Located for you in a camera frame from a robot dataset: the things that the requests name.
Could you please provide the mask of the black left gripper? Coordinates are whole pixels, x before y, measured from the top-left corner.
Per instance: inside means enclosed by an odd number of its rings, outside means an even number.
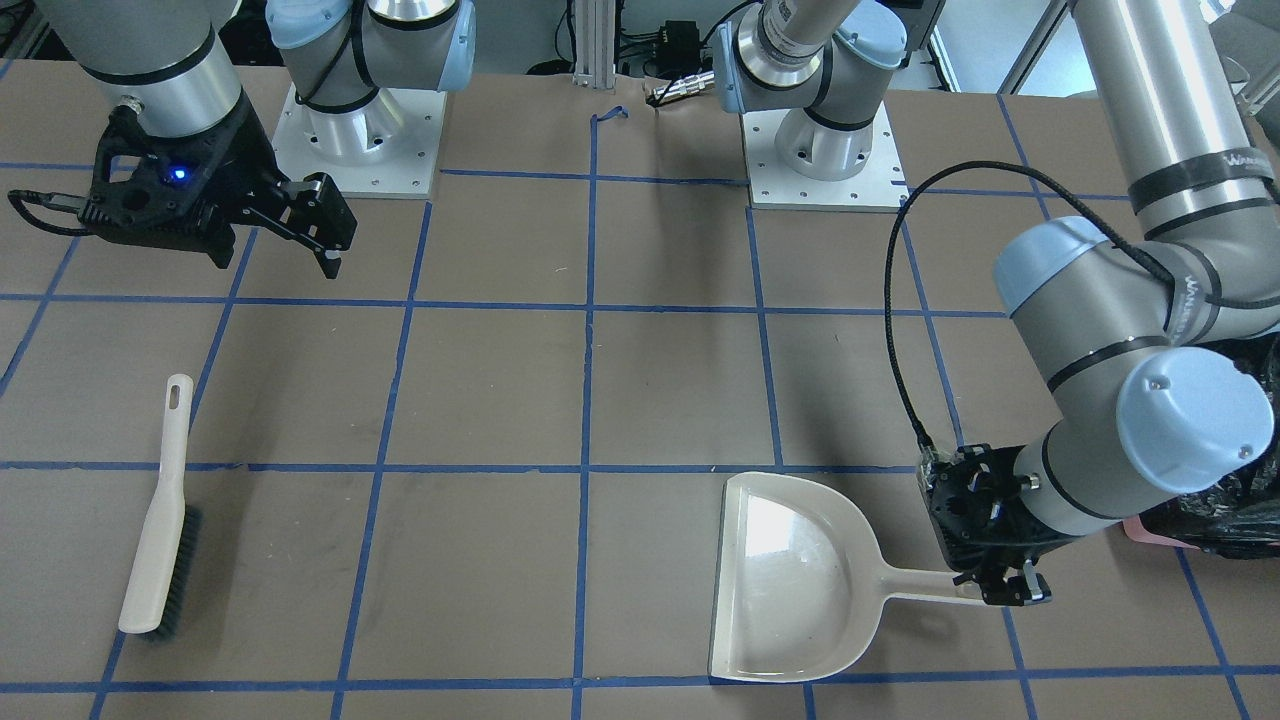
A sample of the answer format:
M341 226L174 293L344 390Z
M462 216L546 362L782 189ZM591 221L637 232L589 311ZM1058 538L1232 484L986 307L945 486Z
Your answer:
M1021 451L966 445L945 454L923 445L918 465L925 511L945 562L957 574L952 584L980 589L986 580L991 606L1025 607L1053 598L1034 562L1061 547L1061 534L1023 502L1023 493L1039 482L1015 471Z

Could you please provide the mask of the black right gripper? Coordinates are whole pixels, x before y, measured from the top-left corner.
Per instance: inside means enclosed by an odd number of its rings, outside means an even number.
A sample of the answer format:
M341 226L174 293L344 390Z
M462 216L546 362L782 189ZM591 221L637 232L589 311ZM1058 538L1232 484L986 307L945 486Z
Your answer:
M280 173L261 120L242 95L211 128L179 138L147 135L140 102L120 97L99 141L79 223L111 243L198 252L221 269L234 224L262 225L307 249L338 277L358 222L335 181Z

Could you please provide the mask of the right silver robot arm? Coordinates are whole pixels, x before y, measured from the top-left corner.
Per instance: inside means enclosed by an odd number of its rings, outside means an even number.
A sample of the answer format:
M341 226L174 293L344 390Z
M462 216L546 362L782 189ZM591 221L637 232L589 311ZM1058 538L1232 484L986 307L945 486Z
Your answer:
M426 97L474 72L471 1L40 1L110 113L81 196L13 190L32 225L195 252L236 228L308 251L326 278L356 236L351 195L422 197Z

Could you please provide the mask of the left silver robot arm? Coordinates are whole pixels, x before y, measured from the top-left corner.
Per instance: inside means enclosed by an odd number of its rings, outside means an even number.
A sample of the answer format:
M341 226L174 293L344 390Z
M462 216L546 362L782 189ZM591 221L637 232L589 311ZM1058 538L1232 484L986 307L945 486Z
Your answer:
M1037 441L941 454L890 366L922 452L948 570L933 596L1050 600L1039 559L1210 488L1271 443L1262 384L1212 343L1277 331L1277 182L1251 141L1194 1L1070 1L1143 241L1124 240L1046 173L1070 217L997 258L1004 309L1061 414Z

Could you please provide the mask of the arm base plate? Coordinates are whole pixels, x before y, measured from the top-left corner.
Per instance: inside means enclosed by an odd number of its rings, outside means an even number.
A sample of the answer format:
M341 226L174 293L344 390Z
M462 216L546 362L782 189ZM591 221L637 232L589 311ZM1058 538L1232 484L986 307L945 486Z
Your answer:
M271 138L276 164L294 181L323 172L347 199L429 199L449 99L383 88L364 108L330 114L298 104L291 86Z
M765 210L893 213L909 196L884 104L855 131L803 109L741 115L751 205Z

